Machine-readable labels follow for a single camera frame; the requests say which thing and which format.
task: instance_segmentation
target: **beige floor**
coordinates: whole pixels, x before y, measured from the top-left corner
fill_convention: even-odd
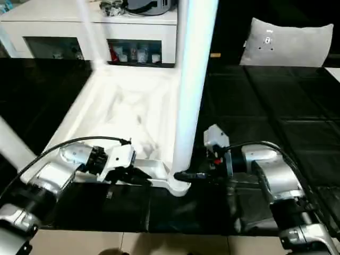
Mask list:
[[[31,241],[32,255],[281,255],[276,237],[136,234],[80,231],[39,231]]]

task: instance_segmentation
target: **white vertical post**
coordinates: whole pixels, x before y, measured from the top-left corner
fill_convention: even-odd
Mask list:
[[[217,7],[218,0],[189,0],[172,174],[190,166]]]
[[[2,154],[18,172],[36,157],[1,116],[0,154]]]
[[[86,31],[86,37],[90,43],[90,47],[93,53],[92,68],[99,69],[101,66],[105,65],[104,57],[100,54],[100,49],[97,43],[97,37],[94,33],[92,23],[90,21],[90,11],[86,0],[77,0],[79,7],[80,17]]]

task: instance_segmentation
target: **black table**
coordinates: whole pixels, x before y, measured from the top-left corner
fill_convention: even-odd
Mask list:
[[[3,78],[0,114],[39,153],[90,75],[89,63],[6,59],[0,60],[0,65],[3,73],[17,73]],[[340,226],[339,90],[338,82],[324,69],[209,65],[192,167],[204,156],[203,131],[215,123],[231,143],[274,142],[297,161],[335,235]],[[15,174],[5,160],[2,162],[1,175],[6,177],[1,178],[0,186]],[[71,189],[45,227],[277,234],[256,178],[244,173],[237,173],[228,185],[193,185],[181,198],[165,189],[141,186],[74,184]],[[109,189],[114,194],[111,198],[106,197]]]

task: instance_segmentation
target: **wire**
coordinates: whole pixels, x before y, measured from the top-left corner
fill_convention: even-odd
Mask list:
[[[79,138],[74,138],[71,140],[67,140],[65,142],[61,142],[57,145],[54,145],[53,147],[45,150],[43,153],[41,153],[38,157],[36,157],[34,160],[32,160],[27,166],[25,166],[13,180],[10,181],[10,183],[5,187],[4,191],[0,195],[0,201],[6,194],[6,192],[10,189],[10,187],[13,185],[14,182],[16,182],[25,172],[27,172],[28,169],[30,169],[36,162],[44,158],[47,154],[51,153],[52,151],[59,149],[60,147],[63,147],[65,145],[69,145],[74,142],[79,142],[79,141],[85,141],[85,140],[96,140],[96,139],[103,139],[103,140],[113,140],[113,141],[118,141],[121,143],[121,145],[128,145],[131,144],[131,141],[127,141],[121,138],[117,137],[79,137]]]
[[[239,148],[239,147],[242,147],[242,146],[246,146],[246,145],[265,145],[265,146],[270,147],[271,149],[275,150],[276,152],[279,152],[284,157],[284,159],[286,159],[286,163],[293,170],[295,170],[294,171],[295,174],[299,173],[299,169],[296,166],[295,161],[292,160],[292,158],[284,150],[282,150],[279,146],[277,146],[277,145],[275,145],[273,143],[270,143],[270,142],[265,142],[265,141],[244,142],[244,143],[239,143],[239,144],[235,144],[235,145],[230,145],[230,146],[224,147],[223,150],[225,152],[227,152],[229,150],[232,150],[232,149],[235,149],[235,148]]]

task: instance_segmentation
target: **white cabinet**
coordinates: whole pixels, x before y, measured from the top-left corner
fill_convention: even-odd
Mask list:
[[[112,60],[109,45],[123,45],[128,54],[129,45],[138,49],[146,44],[149,62],[156,54],[163,64],[175,63],[177,10],[160,16],[104,17],[99,2],[88,4],[104,59]],[[15,57],[76,58],[79,51],[85,60],[93,59],[75,0],[30,0],[3,14],[0,20],[17,51]]]

